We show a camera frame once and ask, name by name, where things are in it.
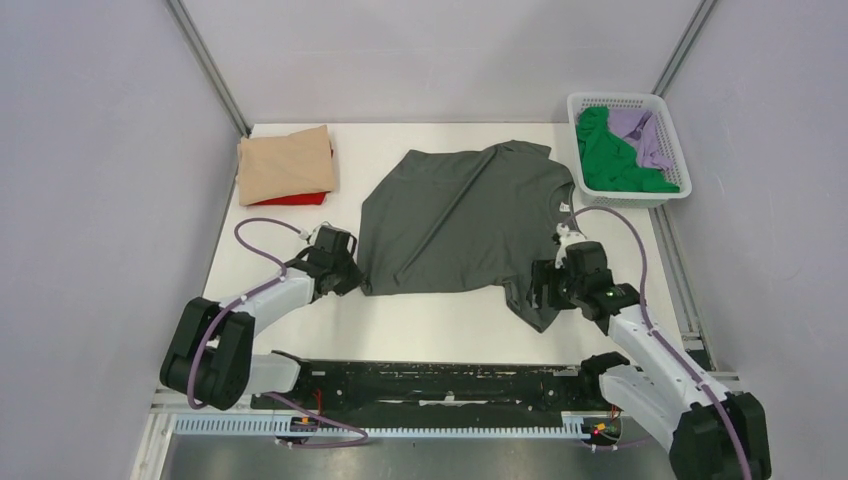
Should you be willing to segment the grey t shirt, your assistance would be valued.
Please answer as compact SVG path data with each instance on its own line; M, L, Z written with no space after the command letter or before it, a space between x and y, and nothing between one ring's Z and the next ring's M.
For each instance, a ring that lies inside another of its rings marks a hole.
M550 260L571 199L569 169L545 145L410 150L363 201L357 264L367 296L461 293L499 286L539 333L557 311L530 301L531 265Z

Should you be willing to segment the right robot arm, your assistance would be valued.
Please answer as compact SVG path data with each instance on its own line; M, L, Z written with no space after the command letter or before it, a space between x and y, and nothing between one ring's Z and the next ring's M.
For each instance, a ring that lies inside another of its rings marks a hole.
M603 246L564 245L531 264L535 308L578 309L624 350L584 361L577 382L591 408L629 414L667 452L678 479L768 479L773 473L766 414L674 346L635 287L616 283Z

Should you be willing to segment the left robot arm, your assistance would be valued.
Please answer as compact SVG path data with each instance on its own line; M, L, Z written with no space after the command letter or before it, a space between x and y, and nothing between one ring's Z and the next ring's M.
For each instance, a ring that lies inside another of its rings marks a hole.
M359 288L364 275L350 232L323 223L298 235L306 246L287 261L244 246L275 265L268 279L222 300L196 297L185 305L159 381L184 394L191 408L227 410L245 395L266 393L295 408L312 399L314 381L301 372L301 360L280 352L258 354L254 340L289 313Z

